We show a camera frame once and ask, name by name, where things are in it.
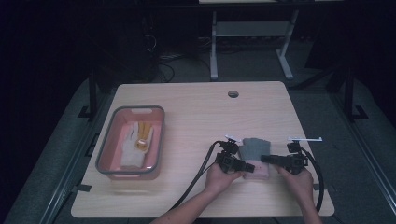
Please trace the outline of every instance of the person's left hand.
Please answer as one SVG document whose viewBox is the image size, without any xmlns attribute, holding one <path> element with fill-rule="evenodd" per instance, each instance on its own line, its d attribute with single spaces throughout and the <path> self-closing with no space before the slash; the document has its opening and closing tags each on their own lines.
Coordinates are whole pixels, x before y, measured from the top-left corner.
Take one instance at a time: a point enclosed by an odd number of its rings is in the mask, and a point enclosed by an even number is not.
<svg viewBox="0 0 396 224">
<path fill-rule="evenodd" d="M 206 184 L 204 191 L 214 194 L 215 196 L 221 194 L 226 190 L 235 179 L 244 175 L 244 172 L 235 172 L 232 174 L 225 174 L 217 163 L 207 171 Z"/>
</svg>

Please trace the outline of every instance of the table hole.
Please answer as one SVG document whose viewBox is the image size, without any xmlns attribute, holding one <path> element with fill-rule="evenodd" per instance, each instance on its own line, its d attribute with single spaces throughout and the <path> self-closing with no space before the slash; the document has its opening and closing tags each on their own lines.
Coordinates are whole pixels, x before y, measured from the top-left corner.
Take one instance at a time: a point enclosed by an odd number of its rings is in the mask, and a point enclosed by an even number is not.
<svg viewBox="0 0 396 224">
<path fill-rule="evenodd" d="M 236 98 L 239 96 L 239 93 L 237 91 L 229 91 L 228 96 L 230 96 L 231 98 Z"/>
</svg>

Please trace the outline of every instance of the pink cloth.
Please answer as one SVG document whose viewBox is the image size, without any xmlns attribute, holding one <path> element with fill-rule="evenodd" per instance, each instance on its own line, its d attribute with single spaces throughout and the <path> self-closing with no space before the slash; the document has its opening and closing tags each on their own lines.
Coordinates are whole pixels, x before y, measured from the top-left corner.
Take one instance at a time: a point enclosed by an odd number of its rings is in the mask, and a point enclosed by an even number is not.
<svg viewBox="0 0 396 224">
<path fill-rule="evenodd" d="M 254 160 L 246 160 L 245 162 L 255 166 L 253 173 L 245 172 L 245 179 L 268 179 L 270 177 L 268 163 Z"/>
</svg>

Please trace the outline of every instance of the human arm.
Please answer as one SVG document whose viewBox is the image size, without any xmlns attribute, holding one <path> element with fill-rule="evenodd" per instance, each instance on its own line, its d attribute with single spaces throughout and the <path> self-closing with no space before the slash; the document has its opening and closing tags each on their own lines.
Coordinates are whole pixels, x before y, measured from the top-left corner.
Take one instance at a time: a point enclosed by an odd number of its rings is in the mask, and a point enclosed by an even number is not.
<svg viewBox="0 0 396 224">
<path fill-rule="evenodd" d="M 221 171 L 219 165 L 214 163 L 207 171 L 205 188 L 200 193 L 196 194 L 179 207 L 156 218 L 151 223 L 192 223 L 210 203 L 226 190 L 235 179 L 241 177 L 243 174 L 243 172 L 225 174 Z"/>
<path fill-rule="evenodd" d="M 283 175 L 290 191 L 296 197 L 297 203 L 303 213 L 305 224 L 321 224 L 322 221 L 314 204 L 314 178 L 312 174 L 305 168 L 297 175 L 292 175 L 279 166 L 275 166 L 275 168 Z"/>
</svg>

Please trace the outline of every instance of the human hand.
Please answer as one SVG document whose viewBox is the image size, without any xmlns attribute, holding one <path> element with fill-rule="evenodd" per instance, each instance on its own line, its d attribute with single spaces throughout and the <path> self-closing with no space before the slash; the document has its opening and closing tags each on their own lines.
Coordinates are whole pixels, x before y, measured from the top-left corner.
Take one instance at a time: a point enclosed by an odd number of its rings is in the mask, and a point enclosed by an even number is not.
<svg viewBox="0 0 396 224">
<path fill-rule="evenodd" d="M 232 174 L 225 174 L 217 163 L 212 164 L 212 166 L 207 171 L 206 183 L 204 191 L 218 196 L 224 190 L 226 190 L 235 179 L 244 175 L 244 172 L 235 172 Z"/>
<path fill-rule="evenodd" d="M 302 203 L 313 203 L 313 184 L 314 178 L 312 174 L 307 170 L 303 169 L 299 174 L 293 175 L 285 170 L 283 167 L 275 165 L 277 172 L 282 174 L 288 183 L 290 191 L 294 194 L 297 202 Z"/>
</svg>

